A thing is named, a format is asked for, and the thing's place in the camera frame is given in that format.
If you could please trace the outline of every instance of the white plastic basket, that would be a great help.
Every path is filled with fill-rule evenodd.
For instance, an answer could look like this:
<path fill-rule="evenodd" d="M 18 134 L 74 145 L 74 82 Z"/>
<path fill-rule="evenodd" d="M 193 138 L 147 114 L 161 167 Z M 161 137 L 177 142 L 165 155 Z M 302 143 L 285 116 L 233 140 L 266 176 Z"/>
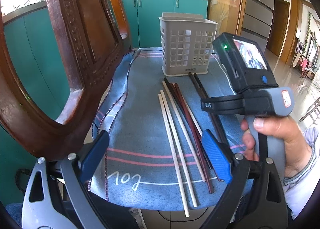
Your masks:
<path fill-rule="evenodd" d="M 185 13 L 162 13 L 159 19 L 164 75 L 206 74 L 218 24 Z"/>

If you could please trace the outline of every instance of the finger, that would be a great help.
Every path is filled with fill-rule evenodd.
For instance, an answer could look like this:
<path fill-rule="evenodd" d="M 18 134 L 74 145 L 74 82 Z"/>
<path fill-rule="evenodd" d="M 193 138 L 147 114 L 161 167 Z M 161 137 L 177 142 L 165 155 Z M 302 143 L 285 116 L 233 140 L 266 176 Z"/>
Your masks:
<path fill-rule="evenodd" d="M 253 150 L 254 146 L 256 144 L 253 136 L 251 135 L 250 131 L 247 130 L 243 136 L 242 136 L 242 141 L 244 143 L 244 145 L 249 149 L 249 150 Z"/>
<path fill-rule="evenodd" d="M 294 141 L 297 136 L 302 135 L 297 123 L 291 117 L 255 118 L 253 125 L 258 132 L 284 139 L 286 142 Z"/>
<path fill-rule="evenodd" d="M 246 150 L 244 152 L 244 156 L 246 157 L 247 160 L 254 160 L 255 157 L 255 151 L 254 151 L 254 146 L 255 146 L 255 141 L 254 138 L 252 137 L 251 133 L 249 130 L 247 130 L 243 136 L 242 136 L 242 141 L 246 145 Z"/>
<path fill-rule="evenodd" d="M 254 152 L 253 161 L 259 161 L 259 156 L 256 152 Z"/>
<path fill-rule="evenodd" d="M 249 125 L 246 119 L 243 119 L 240 123 L 240 127 L 243 131 L 246 131 L 249 129 Z"/>

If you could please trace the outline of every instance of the blue button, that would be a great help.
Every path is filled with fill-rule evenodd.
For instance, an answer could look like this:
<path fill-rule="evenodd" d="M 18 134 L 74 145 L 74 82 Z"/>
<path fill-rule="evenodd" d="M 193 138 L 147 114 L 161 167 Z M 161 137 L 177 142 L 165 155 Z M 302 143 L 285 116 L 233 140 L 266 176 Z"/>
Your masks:
<path fill-rule="evenodd" d="M 265 83 L 265 84 L 268 82 L 268 79 L 264 75 L 261 77 L 261 79 L 262 79 L 263 83 Z"/>

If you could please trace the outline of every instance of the person's arm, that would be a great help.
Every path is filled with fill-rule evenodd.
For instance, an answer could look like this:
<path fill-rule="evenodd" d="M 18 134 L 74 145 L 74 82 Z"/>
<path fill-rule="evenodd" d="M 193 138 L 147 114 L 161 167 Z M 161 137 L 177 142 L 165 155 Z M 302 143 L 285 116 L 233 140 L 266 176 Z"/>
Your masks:
<path fill-rule="evenodd" d="M 303 134 L 291 117 L 256 118 L 253 124 L 258 132 L 284 140 L 286 155 L 284 192 L 286 202 L 295 218 L 309 200 L 320 179 L 320 166 L 317 168 L 316 165 L 320 151 L 318 132 L 312 129 Z M 244 155 L 248 160 L 258 161 L 259 157 L 254 151 L 255 140 L 245 120 L 241 122 L 241 128 L 245 130 L 243 142 L 247 146 Z"/>

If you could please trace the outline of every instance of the device screen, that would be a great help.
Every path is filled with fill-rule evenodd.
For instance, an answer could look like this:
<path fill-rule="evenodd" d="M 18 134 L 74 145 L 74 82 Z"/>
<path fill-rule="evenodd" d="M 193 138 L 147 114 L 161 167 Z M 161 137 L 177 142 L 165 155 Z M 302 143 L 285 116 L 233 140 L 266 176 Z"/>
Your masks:
<path fill-rule="evenodd" d="M 267 70 L 267 65 L 263 60 L 261 53 L 254 44 L 237 39 L 233 39 L 233 42 L 238 48 L 248 68 Z"/>

